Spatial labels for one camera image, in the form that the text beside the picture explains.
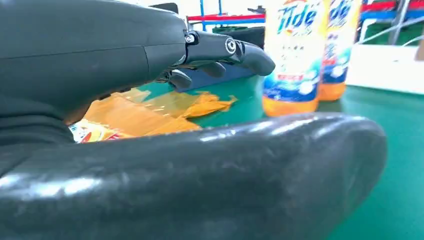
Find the robotic finger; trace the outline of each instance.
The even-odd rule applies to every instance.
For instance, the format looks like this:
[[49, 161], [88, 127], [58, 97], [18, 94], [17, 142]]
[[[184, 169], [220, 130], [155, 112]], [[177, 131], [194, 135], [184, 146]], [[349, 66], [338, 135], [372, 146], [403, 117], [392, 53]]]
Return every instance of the robotic finger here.
[[[267, 76], [275, 68], [273, 60], [258, 46], [227, 35], [204, 31], [190, 31], [185, 36], [186, 56], [173, 68], [202, 70], [211, 77], [223, 77], [226, 69], [220, 64], [234, 64], [250, 69], [254, 74]], [[172, 82], [174, 85], [190, 86], [192, 81], [187, 75], [165, 72], [157, 82]]]

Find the tide logo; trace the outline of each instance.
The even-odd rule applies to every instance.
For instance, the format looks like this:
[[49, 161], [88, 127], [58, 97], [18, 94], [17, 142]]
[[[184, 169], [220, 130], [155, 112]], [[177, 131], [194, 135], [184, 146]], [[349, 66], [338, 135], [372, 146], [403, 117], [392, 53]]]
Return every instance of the tide logo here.
[[341, 27], [346, 23], [346, 17], [351, 10], [352, 1], [333, 0], [329, 14], [329, 27]]
[[306, 2], [307, 0], [288, 0], [284, 3], [285, 7], [278, 11], [280, 22], [278, 34], [286, 32], [291, 35], [295, 29], [302, 26], [309, 27], [314, 22], [317, 16], [316, 6]]

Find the green table surface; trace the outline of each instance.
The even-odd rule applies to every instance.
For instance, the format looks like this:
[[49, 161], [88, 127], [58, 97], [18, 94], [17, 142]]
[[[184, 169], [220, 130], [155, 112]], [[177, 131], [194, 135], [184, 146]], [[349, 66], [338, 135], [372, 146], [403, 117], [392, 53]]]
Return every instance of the green table surface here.
[[[196, 90], [238, 101], [228, 112], [193, 122], [202, 127], [239, 124], [266, 118], [261, 79], [237, 79]], [[140, 88], [150, 98], [171, 91], [167, 84]], [[330, 240], [424, 240], [424, 96], [349, 86], [340, 101], [321, 103], [320, 112], [343, 112], [379, 123], [388, 136], [388, 162], [369, 198], [342, 223]]]

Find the bottle label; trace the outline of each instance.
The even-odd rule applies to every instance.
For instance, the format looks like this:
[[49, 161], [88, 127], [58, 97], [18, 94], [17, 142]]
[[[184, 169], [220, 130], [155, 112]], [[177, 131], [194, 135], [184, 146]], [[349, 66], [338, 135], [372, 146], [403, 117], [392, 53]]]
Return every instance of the bottle label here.
[[264, 80], [266, 97], [285, 102], [316, 98], [329, 1], [287, 0], [278, 11], [267, 10], [265, 51], [276, 67]]
[[325, 84], [340, 84], [346, 80], [360, 8], [360, 0], [331, 2], [327, 42], [322, 61], [322, 82]]

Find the detergent bottle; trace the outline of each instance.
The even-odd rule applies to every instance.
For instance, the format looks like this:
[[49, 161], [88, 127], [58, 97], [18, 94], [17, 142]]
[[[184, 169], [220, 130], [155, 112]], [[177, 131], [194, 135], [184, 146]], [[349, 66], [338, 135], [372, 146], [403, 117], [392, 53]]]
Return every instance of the detergent bottle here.
[[320, 101], [335, 101], [345, 92], [346, 75], [355, 42], [362, 0], [332, 0], [325, 56], [322, 61]]
[[263, 81], [262, 105], [268, 116], [316, 110], [330, 1], [269, 1], [264, 48], [276, 67]]

